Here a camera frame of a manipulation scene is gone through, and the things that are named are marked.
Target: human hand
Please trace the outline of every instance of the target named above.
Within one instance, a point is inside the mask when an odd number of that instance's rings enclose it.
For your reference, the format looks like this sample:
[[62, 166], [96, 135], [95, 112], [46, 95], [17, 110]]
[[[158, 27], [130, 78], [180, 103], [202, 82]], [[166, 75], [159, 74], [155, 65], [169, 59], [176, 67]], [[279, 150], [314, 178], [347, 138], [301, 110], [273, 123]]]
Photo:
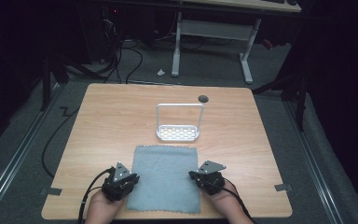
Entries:
[[[229, 189], [230, 191], [236, 193], [238, 195], [235, 187], [228, 181], [225, 180], [225, 189]], [[231, 193], [221, 190], [220, 192], [209, 195], [206, 192], [202, 192], [202, 195], [210, 201], [214, 208], [222, 214], [225, 218], [227, 218], [230, 224], [251, 224], [253, 223], [250, 218], [248, 218], [243, 212], [240, 203], [237, 198], [234, 197]]]
[[101, 190], [92, 195], [89, 201], [86, 224], [108, 224], [115, 218], [118, 209], [127, 200], [124, 197], [120, 201], [109, 201]]

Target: gray towel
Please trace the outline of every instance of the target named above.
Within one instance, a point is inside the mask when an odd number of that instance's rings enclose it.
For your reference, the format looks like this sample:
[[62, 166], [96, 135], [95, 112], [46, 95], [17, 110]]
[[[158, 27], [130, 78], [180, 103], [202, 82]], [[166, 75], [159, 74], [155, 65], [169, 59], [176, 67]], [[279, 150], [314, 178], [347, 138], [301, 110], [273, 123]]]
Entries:
[[127, 202], [136, 211], [200, 212], [200, 192], [188, 175], [198, 169], [192, 147], [139, 146], [132, 172], [140, 176]]

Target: desk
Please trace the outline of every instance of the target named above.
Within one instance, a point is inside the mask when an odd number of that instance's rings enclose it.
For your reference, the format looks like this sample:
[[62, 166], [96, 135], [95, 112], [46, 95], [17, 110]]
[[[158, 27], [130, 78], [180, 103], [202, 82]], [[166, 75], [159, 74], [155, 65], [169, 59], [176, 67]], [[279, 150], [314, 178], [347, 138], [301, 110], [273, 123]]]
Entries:
[[[196, 142], [160, 142], [156, 135], [156, 105], [198, 103], [206, 95], [200, 136]], [[292, 208], [282, 184], [269, 140], [252, 92], [245, 88], [91, 84], [62, 155], [53, 188], [42, 211], [45, 219], [77, 219], [80, 202], [101, 171], [122, 161], [131, 169], [138, 145], [196, 147], [199, 165], [225, 164], [222, 175], [236, 184], [253, 217], [289, 217]], [[100, 178], [95, 186], [101, 186]], [[201, 197], [201, 213], [135, 212], [123, 207], [117, 219], [219, 218]]]
[[[283, 4], [271, 3], [261, 0], [184, 0], [184, 2], [190, 3], [203, 3], [203, 4], [215, 4], [218, 6], [228, 7], [248, 7], [258, 10], [277, 10], [283, 12], [300, 12], [301, 7], [299, 5], [291, 6], [284, 2]], [[181, 35], [200, 35], [215, 38], [235, 39], [246, 41], [246, 46], [243, 49], [243, 53], [240, 54], [240, 62], [242, 72], [247, 84], [252, 84], [253, 79], [248, 64], [248, 56], [251, 51], [252, 45], [255, 41], [255, 36], [260, 25], [261, 19], [256, 19], [254, 25], [234, 25], [219, 22], [207, 22], [207, 21], [193, 21], [182, 20], [182, 13], [178, 13], [178, 20], [176, 25], [176, 43], [175, 50], [173, 52], [172, 60], [172, 76], [179, 76], [180, 67], [180, 39]]]

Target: cable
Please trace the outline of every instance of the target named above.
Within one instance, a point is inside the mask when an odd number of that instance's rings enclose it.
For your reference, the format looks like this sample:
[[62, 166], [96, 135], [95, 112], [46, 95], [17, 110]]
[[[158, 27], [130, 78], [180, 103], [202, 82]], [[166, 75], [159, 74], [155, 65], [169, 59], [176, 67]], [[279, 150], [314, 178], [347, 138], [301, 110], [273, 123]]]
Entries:
[[173, 30], [173, 27], [175, 26], [177, 16], [178, 16], [178, 13], [176, 12], [175, 16], [173, 17], [173, 22], [172, 22], [170, 31], [165, 36], [163, 36], [162, 38], [156, 39], [156, 41], [163, 40], [163, 39], [170, 38], [170, 37], [174, 36], [174, 35], [171, 35], [171, 33], [172, 33], [172, 30]]
[[86, 193], [84, 194], [83, 196], [83, 200], [81, 201], [81, 205], [80, 205], [80, 209], [79, 209], [79, 216], [77, 218], [77, 223], [78, 224], [82, 224], [83, 223], [83, 213], [84, 213], [84, 207], [86, 206], [86, 201], [89, 197], [89, 194], [90, 192], [92, 192], [94, 189], [97, 189], [97, 188], [94, 188], [92, 189], [92, 186], [95, 184], [95, 182], [104, 174], [110, 174], [112, 173], [113, 171], [113, 168], [109, 168], [109, 169], [106, 169], [104, 171], [102, 171], [100, 174], [98, 174], [94, 180], [92, 180], [91, 184], [89, 184], [89, 188], [86, 190]]
[[54, 138], [54, 136], [56, 135], [56, 133], [60, 130], [60, 128], [66, 123], [66, 121], [68, 121], [68, 119], [70, 119], [75, 113], [77, 113], [77, 111], [79, 110], [76, 109], [72, 114], [70, 114], [68, 117], [66, 117], [66, 119], [60, 124], [60, 126], [54, 131], [54, 133], [51, 135], [51, 137], [49, 138], [48, 142], [45, 144], [45, 147], [43, 148], [43, 152], [42, 152], [42, 166], [43, 169], [46, 171], [46, 173], [48, 173], [49, 176], [51, 176], [51, 178], [54, 179], [54, 174], [52, 174], [49, 170], [48, 167], [45, 164], [45, 154], [46, 154], [46, 150], [48, 149], [48, 145], [50, 144], [51, 140]]
[[181, 44], [180, 47], [181, 47], [182, 49], [188, 49], [188, 50], [199, 49], [199, 48], [201, 48], [201, 47], [204, 45], [204, 43], [205, 43], [205, 38], [198, 37], [198, 36], [192, 36], [192, 37], [188, 36], [187, 39], [188, 39], [188, 40], [200, 39], [200, 43], [199, 43], [199, 45], [196, 46], [195, 48], [186, 48], [186, 47], [183, 46], [183, 44]]
[[216, 42], [216, 41], [212, 41], [212, 39], [216, 39], [216, 38], [207, 38], [207, 39], [205, 39], [205, 43], [212, 44], [212, 45], [225, 46], [225, 45], [231, 45], [231, 44], [235, 44], [237, 42], [240, 42], [240, 40], [230, 39], [230, 40], [226, 40], [225, 43], [219, 43], [219, 42]]
[[[110, 63], [103, 69], [101, 70], [98, 70], [98, 71], [92, 71], [92, 73], [94, 73], [95, 75], [100, 75], [100, 74], [103, 74], [105, 72], [108, 72], [109, 70], [111, 69], [114, 69], [116, 66], [117, 66], [117, 60], [115, 60], [115, 57], [116, 57], [116, 47], [120, 48], [121, 47], [121, 41], [120, 41], [120, 38], [122, 37], [123, 35], [123, 31], [120, 31], [118, 32], [117, 34], [114, 35], [113, 39], [112, 39], [112, 44], [110, 45], [109, 47], [109, 61]], [[66, 68], [66, 71], [70, 74], [73, 74], [75, 76], [84, 76], [86, 74], [84, 73], [78, 73], [72, 69], [70, 69], [69, 67], [65, 66]]]
[[118, 84], [121, 84], [121, 76], [120, 76], [120, 74], [118, 73], [118, 67], [116, 68], [116, 77], [117, 77], [117, 83], [118, 83]]
[[170, 40], [172, 39], [173, 37], [175, 37], [175, 35], [172, 35], [172, 36], [168, 36], [164, 39], [159, 39], [158, 41], [156, 41], [156, 45], [159, 45], [159, 46], [162, 46], [162, 47], [170, 47], [170, 46], [173, 46], [175, 45], [175, 40], [171, 40], [170, 42], [168, 42], [167, 40]]
[[103, 83], [106, 83], [107, 80], [110, 78], [110, 76], [112, 76], [113, 72], [115, 70], [117, 70], [117, 67], [118, 67], [118, 59], [117, 59], [117, 56], [115, 55], [115, 66], [112, 68], [112, 70], [110, 71], [110, 73], [107, 75], [107, 77], [105, 78], [105, 80], [103, 81]]
[[141, 61], [140, 61], [140, 62], [138, 63], [138, 65], [136, 65], [136, 67], [127, 75], [127, 77], [126, 77], [126, 84], [129, 84], [129, 78], [130, 78], [130, 76], [132, 75], [133, 72], [135, 72], [136, 69], [139, 68], [139, 66], [141, 66], [141, 63], [142, 63], [142, 61], [144, 60], [144, 57], [142, 56], [142, 54], [141, 54], [139, 51], [137, 51], [137, 50], [135, 50], [135, 49], [129, 49], [129, 50], [132, 50], [132, 51], [136, 52], [137, 54], [139, 54], [139, 56], [141, 57]]

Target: wooden table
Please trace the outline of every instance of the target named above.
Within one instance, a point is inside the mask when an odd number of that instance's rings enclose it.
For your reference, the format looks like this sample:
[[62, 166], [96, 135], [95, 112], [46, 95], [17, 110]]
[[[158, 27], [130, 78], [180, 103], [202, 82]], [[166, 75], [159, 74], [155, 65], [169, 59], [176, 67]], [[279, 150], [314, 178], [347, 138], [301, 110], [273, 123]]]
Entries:
[[[156, 105], [199, 103], [206, 95], [200, 137], [193, 143], [160, 142], [156, 135]], [[131, 169], [139, 145], [196, 147], [199, 165], [215, 161], [227, 166], [222, 175], [236, 184], [253, 217], [289, 217], [282, 179], [252, 92], [245, 88], [91, 84], [78, 112], [49, 195], [45, 219], [77, 219], [80, 202], [93, 178], [122, 161]], [[95, 186], [101, 186], [100, 178]], [[136, 212], [125, 209], [118, 219], [218, 218], [201, 197], [201, 213]]]

